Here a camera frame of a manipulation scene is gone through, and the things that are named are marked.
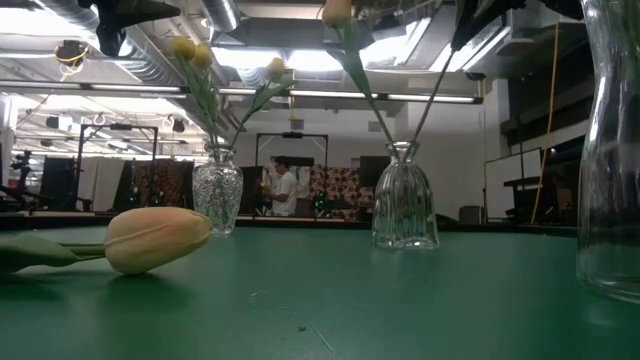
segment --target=white shirt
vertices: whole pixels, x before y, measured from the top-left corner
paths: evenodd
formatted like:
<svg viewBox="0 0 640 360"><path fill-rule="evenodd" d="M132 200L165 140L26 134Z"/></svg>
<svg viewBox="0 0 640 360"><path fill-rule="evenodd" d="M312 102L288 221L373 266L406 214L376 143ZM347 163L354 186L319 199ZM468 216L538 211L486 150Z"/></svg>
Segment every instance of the white shirt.
<svg viewBox="0 0 640 360"><path fill-rule="evenodd" d="M298 188L298 180L291 173L291 171L287 171L286 174L282 175L280 181L278 181L278 186L276 187L276 195L286 194L287 201L273 201L273 213L277 216L291 216L296 212L296 189Z"/></svg>

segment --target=clear glass vase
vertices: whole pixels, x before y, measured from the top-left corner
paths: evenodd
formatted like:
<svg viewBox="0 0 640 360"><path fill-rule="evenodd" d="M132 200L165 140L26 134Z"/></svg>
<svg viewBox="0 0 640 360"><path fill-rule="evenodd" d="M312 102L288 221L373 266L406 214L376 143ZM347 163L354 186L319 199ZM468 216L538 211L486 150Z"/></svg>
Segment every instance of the clear glass vase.
<svg viewBox="0 0 640 360"><path fill-rule="evenodd" d="M418 147L409 142L387 145L391 164L380 176L374 194L372 241L376 246L434 249L440 244L431 186L413 161Z"/></svg>
<svg viewBox="0 0 640 360"><path fill-rule="evenodd" d="M640 2L582 4L597 86L582 153L577 276L640 303Z"/></svg>
<svg viewBox="0 0 640 360"><path fill-rule="evenodd" d="M211 219L214 235L233 231L242 198L242 170L233 165L235 149L208 146L209 160L193 169L193 204Z"/></svg>

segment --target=man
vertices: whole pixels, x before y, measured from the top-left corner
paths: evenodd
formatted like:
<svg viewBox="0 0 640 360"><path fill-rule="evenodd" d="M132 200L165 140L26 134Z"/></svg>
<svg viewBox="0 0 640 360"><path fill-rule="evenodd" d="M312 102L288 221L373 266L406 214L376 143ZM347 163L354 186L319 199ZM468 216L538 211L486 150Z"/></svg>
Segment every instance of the man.
<svg viewBox="0 0 640 360"><path fill-rule="evenodd" d="M273 200L272 211L276 216L292 216L296 212L296 192L298 180L289 171L289 160L284 156L278 156L274 160L276 172L282 177L278 181L275 193L268 195Z"/></svg>

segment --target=tulip bud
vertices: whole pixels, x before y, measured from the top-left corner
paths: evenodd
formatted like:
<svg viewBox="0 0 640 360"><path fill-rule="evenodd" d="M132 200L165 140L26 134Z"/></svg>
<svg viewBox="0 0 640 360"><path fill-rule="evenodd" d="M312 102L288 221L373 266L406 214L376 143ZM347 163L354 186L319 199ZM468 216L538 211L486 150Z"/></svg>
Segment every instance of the tulip bud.
<svg viewBox="0 0 640 360"><path fill-rule="evenodd" d="M193 57L193 65L200 70L206 70L213 63L213 57L211 56L211 49L209 45L200 43L196 46L196 54Z"/></svg>
<svg viewBox="0 0 640 360"><path fill-rule="evenodd" d="M153 207L116 216L105 237L105 254L123 274L141 274L190 254L211 234L211 220L194 211Z"/></svg>
<svg viewBox="0 0 640 360"><path fill-rule="evenodd" d="M273 58L267 65L267 80L278 81L284 74L284 62L280 58Z"/></svg>
<svg viewBox="0 0 640 360"><path fill-rule="evenodd" d="M196 53L196 46L193 44L193 41L186 37L176 36L173 38L173 53L189 61Z"/></svg>
<svg viewBox="0 0 640 360"><path fill-rule="evenodd" d="M328 27L345 26L351 22L351 0L327 0L322 23Z"/></svg>

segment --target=ribbed glass vase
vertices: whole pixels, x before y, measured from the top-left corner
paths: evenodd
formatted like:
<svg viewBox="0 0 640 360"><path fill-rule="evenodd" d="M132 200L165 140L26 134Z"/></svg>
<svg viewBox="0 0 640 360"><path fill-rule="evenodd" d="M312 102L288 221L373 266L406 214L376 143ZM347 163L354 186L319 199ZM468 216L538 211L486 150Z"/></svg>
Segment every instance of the ribbed glass vase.
<svg viewBox="0 0 640 360"><path fill-rule="evenodd" d="M597 86L582 153L577 276L640 303L640 1L582 4Z"/></svg>
<svg viewBox="0 0 640 360"><path fill-rule="evenodd" d="M382 173L374 195L373 244L376 246L434 249L440 244L431 186L414 162L418 146L417 143L411 146L409 142L387 145L391 164Z"/></svg>

